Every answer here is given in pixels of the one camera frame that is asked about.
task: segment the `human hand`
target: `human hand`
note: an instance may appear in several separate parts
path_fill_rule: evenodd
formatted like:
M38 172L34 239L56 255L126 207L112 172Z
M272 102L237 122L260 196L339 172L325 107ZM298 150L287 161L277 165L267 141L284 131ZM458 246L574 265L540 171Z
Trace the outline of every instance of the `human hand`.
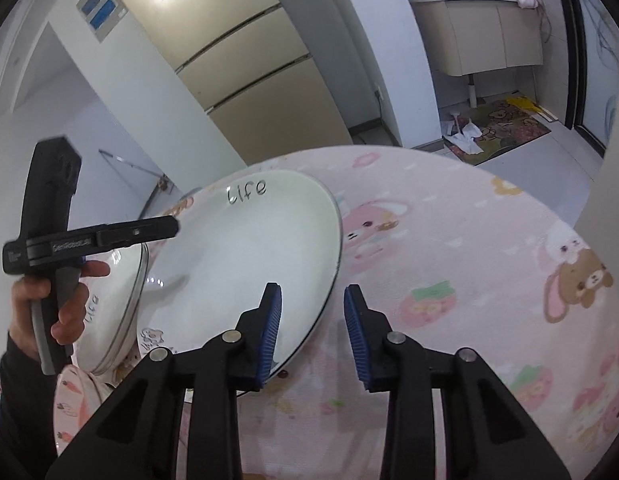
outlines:
M98 260L86 262L81 270L81 276L107 276L109 265ZM32 327L32 312L30 302L42 300L50 294L50 280L24 276L12 285L12 323L10 336L16 346L25 355L39 361L36 337ZM59 309L59 320L50 330L52 337L61 345L74 343L83 333L85 326L85 304L90 298L90 292L84 283L78 283L72 297Z

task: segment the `door frame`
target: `door frame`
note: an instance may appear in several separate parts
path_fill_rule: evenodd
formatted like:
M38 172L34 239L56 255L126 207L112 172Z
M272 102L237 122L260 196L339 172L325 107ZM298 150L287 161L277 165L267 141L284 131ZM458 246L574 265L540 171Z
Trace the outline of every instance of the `door frame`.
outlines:
M561 0L561 4L569 63L565 126L576 130L600 156L605 156L605 145L583 124L587 96L587 42L583 9L580 0Z

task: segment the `black sleeve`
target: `black sleeve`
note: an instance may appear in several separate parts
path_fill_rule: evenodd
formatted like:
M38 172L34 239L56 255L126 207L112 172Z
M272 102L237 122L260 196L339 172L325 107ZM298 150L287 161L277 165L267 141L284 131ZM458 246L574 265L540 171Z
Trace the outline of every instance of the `black sleeve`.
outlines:
M0 436L0 480L32 480Z
M43 480L56 459L54 391L56 376L43 375L8 335L0 360L0 434L17 460L35 480Z

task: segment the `table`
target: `table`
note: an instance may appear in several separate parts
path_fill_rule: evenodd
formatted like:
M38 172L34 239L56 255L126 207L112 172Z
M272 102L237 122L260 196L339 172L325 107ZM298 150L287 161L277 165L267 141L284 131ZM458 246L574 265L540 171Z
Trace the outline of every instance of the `table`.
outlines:
M357 380L343 318L350 283L394 330L424 347L476 349L573 479L589 473L619 430L619 298L611 274L570 227L478 168L379 146L268 160L193 200L272 169L323 182L341 210L345 241L312 336L263 391L238 400L243 470L253 475L247 478L379 477L388 396L365 392ZM187 204L180 209L187 214ZM359 236L348 241L355 230ZM443 479L439 404L435 423Z

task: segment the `stacked plates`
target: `stacked plates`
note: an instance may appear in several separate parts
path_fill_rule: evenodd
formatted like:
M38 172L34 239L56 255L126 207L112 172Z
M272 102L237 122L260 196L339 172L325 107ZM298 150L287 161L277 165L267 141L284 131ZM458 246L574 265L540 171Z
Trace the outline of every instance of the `stacked plates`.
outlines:
M105 278L88 278L90 300L85 330L74 345L72 361L101 376L116 368L136 338L136 314L148 268L145 244L100 254L110 266Z

